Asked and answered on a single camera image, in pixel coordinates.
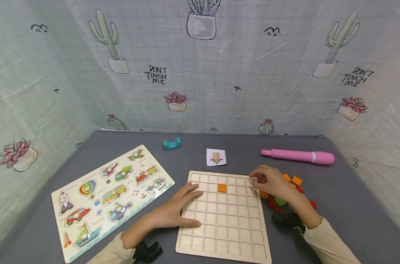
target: gray table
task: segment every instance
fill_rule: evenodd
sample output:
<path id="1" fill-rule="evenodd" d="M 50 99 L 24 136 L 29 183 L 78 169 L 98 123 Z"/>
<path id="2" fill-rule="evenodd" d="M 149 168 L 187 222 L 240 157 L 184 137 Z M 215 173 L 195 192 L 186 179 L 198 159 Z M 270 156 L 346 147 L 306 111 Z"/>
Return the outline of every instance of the gray table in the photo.
<path id="1" fill-rule="evenodd" d="M 180 137 L 182 148 L 165 152 L 163 140 L 171 141 L 176 136 Z M 186 183 L 190 170 L 247 175 L 260 164 L 302 178 L 306 196 L 317 201 L 317 211 L 328 219 L 362 264 L 400 264 L 400 229 L 326 138 L 115 131 L 92 134 L 45 184 L 0 244 L 0 264 L 64 263 L 50 193 L 141 144 L 171 175 L 175 186 L 76 259 L 75 264 L 86 263 L 117 233 L 164 203 Z M 207 167 L 207 147 L 226 150 L 228 163 Z M 261 149 L 269 148 L 326 151 L 333 153 L 336 161 L 332 166 L 317 166 L 260 156 Z M 263 209 L 274 264 L 320 263 L 298 233 L 275 228 L 270 220 L 273 212 L 264 201 Z M 163 248 L 163 254 L 154 263 L 238 263 L 177 254 L 177 231 L 177 228 L 156 230 L 145 238 L 147 244 L 157 240 Z"/>

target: orange wooden block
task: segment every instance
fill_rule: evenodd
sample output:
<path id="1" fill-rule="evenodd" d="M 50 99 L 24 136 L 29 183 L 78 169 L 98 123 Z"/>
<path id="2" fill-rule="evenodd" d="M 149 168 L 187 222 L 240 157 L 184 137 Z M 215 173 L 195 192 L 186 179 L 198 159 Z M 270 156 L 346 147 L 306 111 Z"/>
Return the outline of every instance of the orange wooden block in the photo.
<path id="1" fill-rule="evenodd" d="M 269 198 L 269 194 L 267 192 L 260 191 L 260 197 L 263 199 Z"/>
<path id="2" fill-rule="evenodd" d="M 227 192 L 227 186 L 226 184 L 218 183 L 217 184 L 217 191 L 220 193 L 225 193 Z"/>
<path id="3" fill-rule="evenodd" d="M 298 186 L 301 186 L 302 180 L 300 178 L 298 178 L 297 176 L 294 176 L 292 178 L 292 182 L 297 184 Z"/>
<path id="4" fill-rule="evenodd" d="M 282 176 L 285 178 L 285 180 L 287 180 L 289 182 L 291 181 L 291 178 L 289 177 L 289 175 L 287 173 L 282 174 Z"/>

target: sleeve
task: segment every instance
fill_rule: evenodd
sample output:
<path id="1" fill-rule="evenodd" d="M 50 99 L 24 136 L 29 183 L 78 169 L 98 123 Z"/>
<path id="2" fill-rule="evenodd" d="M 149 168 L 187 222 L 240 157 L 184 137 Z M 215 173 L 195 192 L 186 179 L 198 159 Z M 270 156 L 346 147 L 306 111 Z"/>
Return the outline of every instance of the sleeve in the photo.
<path id="1" fill-rule="evenodd" d="M 316 228 L 305 228 L 303 237 L 316 251 L 322 264 L 360 264 L 324 217 Z"/>
<path id="2" fill-rule="evenodd" d="M 102 251 L 87 264 L 133 264 L 135 248 L 125 249 L 119 233 Z"/>

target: hand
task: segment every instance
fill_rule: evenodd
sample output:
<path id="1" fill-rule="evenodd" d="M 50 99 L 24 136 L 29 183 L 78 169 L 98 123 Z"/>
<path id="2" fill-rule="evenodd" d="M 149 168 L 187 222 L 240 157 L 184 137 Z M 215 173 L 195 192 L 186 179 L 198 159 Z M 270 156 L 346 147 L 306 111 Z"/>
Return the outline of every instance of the hand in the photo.
<path id="1" fill-rule="evenodd" d="M 258 183 L 252 182 L 253 187 L 287 202 L 299 192 L 293 189 L 277 168 L 261 165 L 253 170 L 250 178 L 256 177 Z"/>
<path id="2" fill-rule="evenodd" d="M 203 194 L 202 191 L 193 191 L 199 185 L 185 184 L 166 203 L 150 212 L 147 217 L 152 220 L 153 228 L 170 228 L 177 226 L 199 227 L 200 221 L 195 219 L 184 219 L 181 217 L 181 210 L 186 204 Z"/>

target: pink toy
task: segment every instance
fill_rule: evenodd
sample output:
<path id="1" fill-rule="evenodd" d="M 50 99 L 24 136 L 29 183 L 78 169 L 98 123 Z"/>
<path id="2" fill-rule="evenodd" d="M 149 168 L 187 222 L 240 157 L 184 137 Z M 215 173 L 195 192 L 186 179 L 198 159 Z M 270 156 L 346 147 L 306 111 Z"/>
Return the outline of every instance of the pink toy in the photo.
<path id="1" fill-rule="evenodd" d="M 307 151 L 296 151 L 296 150 L 261 150 L 260 152 L 264 156 L 271 156 L 272 158 L 283 158 L 286 160 L 294 161 L 308 161 L 315 164 L 330 165 L 334 163 L 334 156 L 327 152 L 307 152 Z"/>

